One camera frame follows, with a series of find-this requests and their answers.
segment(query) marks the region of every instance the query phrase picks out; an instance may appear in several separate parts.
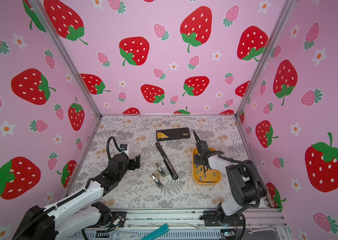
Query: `teal plastic object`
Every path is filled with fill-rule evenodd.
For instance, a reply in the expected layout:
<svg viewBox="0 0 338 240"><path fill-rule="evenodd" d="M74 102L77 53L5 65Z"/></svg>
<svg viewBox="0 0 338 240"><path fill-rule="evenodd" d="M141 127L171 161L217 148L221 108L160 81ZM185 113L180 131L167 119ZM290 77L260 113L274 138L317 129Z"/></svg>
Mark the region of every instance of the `teal plastic object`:
<svg viewBox="0 0 338 240"><path fill-rule="evenodd" d="M141 240L152 240L159 236L161 236L164 233L167 233L169 231L168 225L165 223L160 228L158 228L156 231L149 233L145 237L143 237Z"/></svg>

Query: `strawberry print wall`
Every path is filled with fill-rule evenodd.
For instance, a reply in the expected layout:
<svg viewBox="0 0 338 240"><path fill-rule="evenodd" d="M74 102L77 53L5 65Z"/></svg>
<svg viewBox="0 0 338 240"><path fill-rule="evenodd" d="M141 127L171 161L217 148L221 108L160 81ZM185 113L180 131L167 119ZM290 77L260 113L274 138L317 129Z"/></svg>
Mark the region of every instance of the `strawberry print wall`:
<svg viewBox="0 0 338 240"><path fill-rule="evenodd" d="M44 0L103 114L237 110L284 0Z"/></svg>
<svg viewBox="0 0 338 240"><path fill-rule="evenodd" d="M243 127L294 239L338 239L338 2L297 2Z"/></svg>
<svg viewBox="0 0 338 240"><path fill-rule="evenodd" d="M27 1L0 1L0 239L13 237L29 208L61 198L90 115Z"/></svg>

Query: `yellow tray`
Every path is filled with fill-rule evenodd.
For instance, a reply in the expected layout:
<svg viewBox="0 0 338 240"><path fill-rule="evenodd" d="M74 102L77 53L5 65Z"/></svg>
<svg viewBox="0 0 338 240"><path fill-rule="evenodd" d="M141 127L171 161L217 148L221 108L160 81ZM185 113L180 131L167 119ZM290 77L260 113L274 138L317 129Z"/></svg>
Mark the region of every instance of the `yellow tray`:
<svg viewBox="0 0 338 240"><path fill-rule="evenodd" d="M193 179L197 184L204 185L204 186L213 186L218 184L221 181L221 172L218 170L208 170L204 173L203 166L200 165L196 168L194 164L194 155L198 154L197 148L193 149Z"/></svg>

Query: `pink wallpaper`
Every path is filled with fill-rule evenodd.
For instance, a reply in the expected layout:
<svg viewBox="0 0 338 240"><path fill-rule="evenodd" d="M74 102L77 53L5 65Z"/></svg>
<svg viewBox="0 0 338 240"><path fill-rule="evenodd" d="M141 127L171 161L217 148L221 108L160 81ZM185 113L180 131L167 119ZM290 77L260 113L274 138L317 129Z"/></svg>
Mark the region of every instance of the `pink wallpaper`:
<svg viewBox="0 0 338 240"><path fill-rule="evenodd" d="M44 0L103 114L233 113L283 4Z"/></svg>
<svg viewBox="0 0 338 240"><path fill-rule="evenodd" d="M243 127L294 239L338 239L338 1L299 1Z"/></svg>
<svg viewBox="0 0 338 240"><path fill-rule="evenodd" d="M26 2L0 1L0 239L29 208L61 198L72 173L64 166L74 167L95 124L44 31Z"/></svg>

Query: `wrench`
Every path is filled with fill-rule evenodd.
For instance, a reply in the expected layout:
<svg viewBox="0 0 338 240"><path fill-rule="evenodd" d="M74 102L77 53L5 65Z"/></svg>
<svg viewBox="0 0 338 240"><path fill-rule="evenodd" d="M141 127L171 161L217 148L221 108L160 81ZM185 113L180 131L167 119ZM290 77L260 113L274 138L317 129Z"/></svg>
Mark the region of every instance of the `wrench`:
<svg viewBox="0 0 338 240"><path fill-rule="evenodd" d="M248 233L253 234L254 232L261 232L261 231L266 231L266 230L272 230L274 232L277 232L276 226L272 225L270 227L256 228L256 229L253 229L253 230L251 228L249 228Z"/></svg>

